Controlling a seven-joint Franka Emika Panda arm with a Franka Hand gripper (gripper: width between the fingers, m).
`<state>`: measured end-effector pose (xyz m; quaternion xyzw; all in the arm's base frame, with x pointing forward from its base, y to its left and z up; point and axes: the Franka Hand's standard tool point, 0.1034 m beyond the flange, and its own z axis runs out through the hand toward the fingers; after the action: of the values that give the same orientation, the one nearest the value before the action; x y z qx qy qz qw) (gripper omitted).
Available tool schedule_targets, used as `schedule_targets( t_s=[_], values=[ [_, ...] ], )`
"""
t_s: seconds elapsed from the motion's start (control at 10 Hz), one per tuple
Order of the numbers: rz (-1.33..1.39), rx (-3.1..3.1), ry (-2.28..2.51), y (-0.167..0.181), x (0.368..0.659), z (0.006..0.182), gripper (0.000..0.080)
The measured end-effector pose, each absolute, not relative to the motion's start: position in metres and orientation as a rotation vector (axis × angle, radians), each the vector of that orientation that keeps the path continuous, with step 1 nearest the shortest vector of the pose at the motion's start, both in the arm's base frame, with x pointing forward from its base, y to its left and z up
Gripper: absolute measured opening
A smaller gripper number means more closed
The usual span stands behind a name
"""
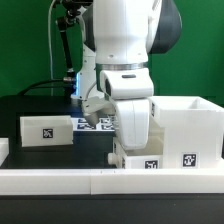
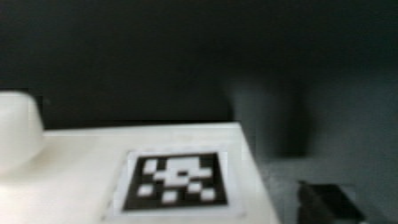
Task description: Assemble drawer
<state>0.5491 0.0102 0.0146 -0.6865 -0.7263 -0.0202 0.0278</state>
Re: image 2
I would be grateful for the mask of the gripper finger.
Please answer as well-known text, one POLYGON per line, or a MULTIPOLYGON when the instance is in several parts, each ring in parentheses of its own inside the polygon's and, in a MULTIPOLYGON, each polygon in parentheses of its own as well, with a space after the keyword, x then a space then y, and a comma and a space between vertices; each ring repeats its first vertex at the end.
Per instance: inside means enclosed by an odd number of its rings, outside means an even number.
POLYGON ((297 224, 375 224, 336 184, 299 182, 297 224))

